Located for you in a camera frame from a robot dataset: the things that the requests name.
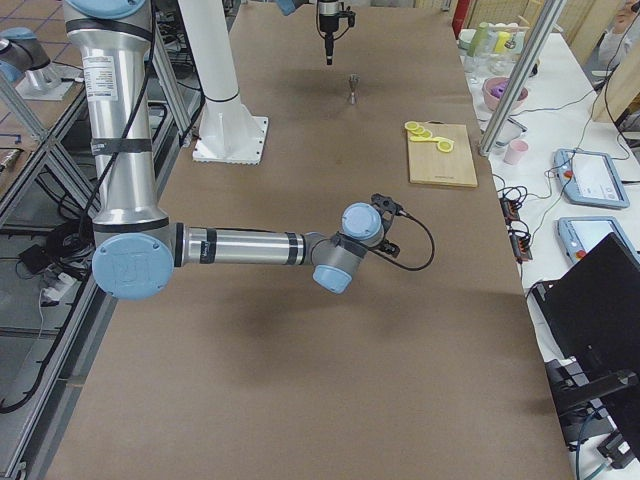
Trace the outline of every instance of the black strap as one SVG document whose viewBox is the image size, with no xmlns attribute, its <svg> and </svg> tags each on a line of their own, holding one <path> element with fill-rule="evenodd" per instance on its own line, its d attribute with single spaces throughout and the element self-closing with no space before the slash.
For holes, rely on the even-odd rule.
<svg viewBox="0 0 640 480">
<path fill-rule="evenodd" d="M 94 155 L 150 151 L 151 139 L 149 138 L 94 138 L 91 140 L 91 153 Z"/>
<path fill-rule="evenodd" d="M 93 231 L 100 233 L 136 233 L 157 230 L 169 225 L 169 217 L 142 223 L 104 224 L 94 223 Z"/>
<path fill-rule="evenodd" d="M 67 33 L 75 30 L 107 30 L 111 32 L 127 33 L 151 41 L 151 32 L 130 23 L 106 20 L 100 18 L 78 18 L 65 23 Z"/>
<path fill-rule="evenodd" d="M 298 258 L 298 237 L 295 233 L 285 232 L 289 239 L 289 258 L 286 265 L 295 265 Z"/>
<path fill-rule="evenodd" d="M 176 223 L 176 253 L 173 259 L 174 267 L 182 266 L 182 253 L 184 251 L 184 223 Z"/>
<path fill-rule="evenodd" d="M 216 103 L 226 103 L 226 102 L 230 102 L 231 100 L 233 100 L 234 98 L 236 98 L 238 95 L 240 95 L 240 90 L 238 90 L 238 91 L 236 92 L 236 94 L 235 94 L 235 95 L 233 95 L 232 97 L 225 98 L 224 100 L 216 100 L 215 98 L 208 97 L 208 96 L 207 96 L 207 95 L 205 95 L 204 93 L 203 93 L 203 95 L 204 95 L 204 98 L 206 98 L 207 100 L 209 100 L 209 101 L 211 101 L 211 102 L 216 102 Z"/>
<path fill-rule="evenodd" d="M 200 242 L 200 263 L 210 264 L 216 261 L 218 232 L 215 228 L 207 228 L 207 241 Z"/>
</svg>

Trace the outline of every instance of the pink bowl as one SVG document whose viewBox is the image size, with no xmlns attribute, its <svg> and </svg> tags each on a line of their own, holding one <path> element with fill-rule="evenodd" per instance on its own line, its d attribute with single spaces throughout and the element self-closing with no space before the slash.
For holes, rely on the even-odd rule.
<svg viewBox="0 0 640 480">
<path fill-rule="evenodd" d="M 485 80 L 484 85 L 482 85 L 482 95 L 484 96 L 484 104 L 487 106 L 489 110 L 491 111 L 495 110 L 498 106 L 498 102 L 500 101 L 498 97 L 496 97 L 491 93 L 491 89 L 497 87 L 498 85 L 500 85 L 501 83 L 507 80 L 509 80 L 508 77 L 493 77 L 493 78 L 487 78 Z M 527 99 L 528 96 L 529 96 L 529 90 L 527 90 L 526 88 L 523 88 L 522 92 L 520 92 L 520 97 L 518 98 L 518 101 L 513 104 L 513 107 L 511 108 L 511 110 L 513 111 L 516 108 L 520 107 L 524 103 L 524 101 Z"/>
</svg>

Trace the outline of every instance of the blue joint cap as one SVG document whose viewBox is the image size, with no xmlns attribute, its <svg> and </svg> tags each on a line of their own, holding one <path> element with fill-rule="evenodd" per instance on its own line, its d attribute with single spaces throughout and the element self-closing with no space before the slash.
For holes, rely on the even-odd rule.
<svg viewBox="0 0 640 480">
<path fill-rule="evenodd" d="M 4 37 L 7 40 L 36 40 L 36 34 L 29 30 L 27 27 L 13 27 L 7 28 L 0 32 L 0 37 Z"/>
<path fill-rule="evenodd" d="M 119 20 L 140 10 L 147 0 L 67 0 L 67 3 L 88 17 Z"/>
<path fill-rule="evenodd" d="M 157 238 L 123 233 L 98 247 L 91 267 L 96 283 L 109 295 L 140 300 L 166 286 L 173 273 L 173 255 Z"/>
<path fill-rule="evenodd" d="M 339 268 L 318 265 L 313 272 L 313 279 L 330 292 L 340 294 L 347 289 L 352 277 Z"/>
<path fill-rule="evenodd" d="M 354 203 L 342 214 L 342 231 L 356 240 L 373 238 L 381 228 L 380 214 L 367 203 Z"/>
<path fill-rule="evenodd" d="M 22 77 L 22 72 L 20 70 L 10 63 L 3 62 L 2 60 L 0 60 L 0 72 L 2 72 L 5 78 L 10 82 L 15 82 Z"/>
<path fill-rule="evenodd" d="M 293 0 L 276 0 L 276 3 L 285 16 L 291 15 L 296 11 L 296 5 L 293 3 Z"/>
</svg>

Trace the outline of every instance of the ur robot arm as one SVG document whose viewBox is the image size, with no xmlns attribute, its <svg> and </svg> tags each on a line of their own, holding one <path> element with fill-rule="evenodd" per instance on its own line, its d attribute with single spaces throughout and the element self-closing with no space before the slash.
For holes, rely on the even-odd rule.
<svg viewBox="0 0 640 480">
<path fill-rule="evenodd" d="M 35 34 L 24 27 L 0 32 L 0 72 L 10 82 L 26 74 L 31 86 L 48 91 L 60 85 L 60 75 Z"/>
<path fill-rule="evenodd" d="M 64 12 L 85 70 L 101 203 L 93 218 L 92 270 L 104 291 L 142 299 L 187 263 L 254 263 L 315 265 L 313 278 L 342 293 L 368 251 L 397 256 L 386 233 L 403 210 L 381 195 L 348 207 L 342 228 L 329 238 L 171 224 L 157 202 L 144 88 L 144 55 L 154 38 L 150 3 L 65 0 Z"/>
<path fill-rule="evenodd" d="M 276 3 L 284 15 L 289 15 L 307 2 L 304 0 L 276 0 Z M 316 9 L 316 27 L 320 37 L 324 40 L 327 65 L 333 65 L 333 45 L 344 34 L 335 36 L 340 28 L 340 19 L 347 19 L 346 32 L 355 27 L 356 13 L 351 10 L 351 7 L 345 9 L 344 3 L 338 0 L 317 0 Z"/>
</svg>

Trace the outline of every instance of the brown paper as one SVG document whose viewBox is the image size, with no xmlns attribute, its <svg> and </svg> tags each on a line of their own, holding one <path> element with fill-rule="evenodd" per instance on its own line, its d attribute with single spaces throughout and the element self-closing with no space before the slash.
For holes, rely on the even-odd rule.
<svg viewBox="0 0 640 480">
<path fill-rule="evenodd" d="M 310 267 L 177 270 L 118 305 L 47 478 L 569 478 L 487 162 L 477 189 L 408 181 L 406 119 L 464 123 L 477 144 L 449 21 L 358 8 L 327 67 L 314 13 L 241 7 L 233 53 L 243 102 L 270 118 L 264 158 L 183 152 L 162 206 L 193 226 L 331 234 L 380 192 L 429 226 L 434 264 L 369 255 L 340 296 Z M 407 220 L 389 238 L 407 264 L 429 253 Z"/>
</svg>

